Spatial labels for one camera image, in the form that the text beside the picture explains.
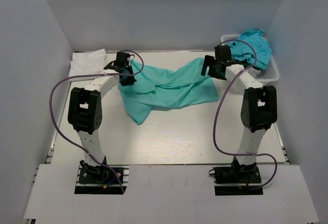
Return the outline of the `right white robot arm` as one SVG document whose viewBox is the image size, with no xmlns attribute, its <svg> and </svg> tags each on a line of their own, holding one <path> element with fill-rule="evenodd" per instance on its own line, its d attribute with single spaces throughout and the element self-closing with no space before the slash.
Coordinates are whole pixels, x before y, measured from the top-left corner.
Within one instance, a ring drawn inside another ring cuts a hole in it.
<svg viewBox="0 0 328 224">
<path fill-rule="evenodd" d="M 228 89 L 236 85 L 243 93 L 241 122 L 244 131 L 240 146 L 233 154 L 232 178 L 244 182 L 256 165 L 256 155 L 266 131 L 277 120 L 277 93 L 273 86 L 257 81 L 241 61 L 232 59 L 228 45 L 215 47 L 215 55 L 206 55 L 201 69 L 202 76 L 227 80 Z"/>
</svg>

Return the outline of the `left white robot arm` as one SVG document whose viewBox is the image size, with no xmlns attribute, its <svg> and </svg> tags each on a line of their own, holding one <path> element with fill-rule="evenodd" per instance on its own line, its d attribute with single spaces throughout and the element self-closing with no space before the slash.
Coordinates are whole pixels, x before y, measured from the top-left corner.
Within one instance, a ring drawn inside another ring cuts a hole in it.
<svg viewBox="0 0 328 224">
<path fill-rule="evenodd" d="M 101 145 L 98 129 L 103 120 L 101 99 L 115 86 L 131 86 L 136 82 L 133 76 L 132 59 L 134 54 L 119 51 L 116 59 L 104 67 L 104 75 L 92 80 L 83 88 L 73 88 L 70 94 L 68 123 L 73 126 L 86 149 L 81 166 L 91 170 L 96 182 L 108 178 L 107 163 Z"/>
</svg>

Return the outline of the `green t shirt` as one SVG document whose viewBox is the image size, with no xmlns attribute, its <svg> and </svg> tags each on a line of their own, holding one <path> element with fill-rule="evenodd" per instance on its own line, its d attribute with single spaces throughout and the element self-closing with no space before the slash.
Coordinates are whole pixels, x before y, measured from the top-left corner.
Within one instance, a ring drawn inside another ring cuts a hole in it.
<svg viewBox="0 0 328 224">
<path fill-rule="evenodd" d="M 180 109 L 218 101 L 213 80 L 201 75 L 203 62 L 198 57 L 176 71 L 145 65 L 133 85 L 118 86 L 128 116 L 141 125 L 152 109 Z"/>
</svg>

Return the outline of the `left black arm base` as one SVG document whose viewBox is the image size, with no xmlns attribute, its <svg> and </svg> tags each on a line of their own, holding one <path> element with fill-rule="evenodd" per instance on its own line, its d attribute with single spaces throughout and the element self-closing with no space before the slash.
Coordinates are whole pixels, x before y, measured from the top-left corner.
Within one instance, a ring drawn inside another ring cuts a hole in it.
<svg viewBox="0 0 328 224">
<path fill-rule="evenodd" d="M 81 195 L 123 195 L 128 186 L 129 167 L 113 168 L 91 166 L 80 161 L 74 194 Z"/>
</svg>

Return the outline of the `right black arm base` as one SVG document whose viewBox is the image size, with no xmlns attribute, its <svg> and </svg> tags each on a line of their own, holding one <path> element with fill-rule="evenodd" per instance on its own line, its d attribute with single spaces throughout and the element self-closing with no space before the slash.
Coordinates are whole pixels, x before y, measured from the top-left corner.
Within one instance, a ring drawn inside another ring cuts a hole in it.
<svg viewBox="0 0 328 224">
<path fill-rule="evenodd" d="M 209 175 L 214 179 L 216 196 L 263 195 L 261 176 L 256 163 L 240 165 L 234 159 L 230 166 L 213 167 Z"/>
</svg>

